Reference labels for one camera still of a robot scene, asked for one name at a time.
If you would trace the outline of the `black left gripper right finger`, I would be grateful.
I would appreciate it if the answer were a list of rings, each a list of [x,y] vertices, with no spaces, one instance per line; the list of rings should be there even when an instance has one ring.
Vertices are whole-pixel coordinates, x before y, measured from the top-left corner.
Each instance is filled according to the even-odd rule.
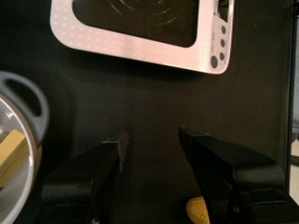
[[[299,224],[299,205],[274,159],[186,127],[179,139],[210,224]]]

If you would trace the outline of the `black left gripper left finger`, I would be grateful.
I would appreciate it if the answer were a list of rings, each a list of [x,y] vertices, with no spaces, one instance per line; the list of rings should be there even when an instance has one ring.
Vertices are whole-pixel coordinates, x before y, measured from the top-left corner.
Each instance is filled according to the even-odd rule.
[[[48,176],[35,224],[111,224],[129,140],[122,131]]]

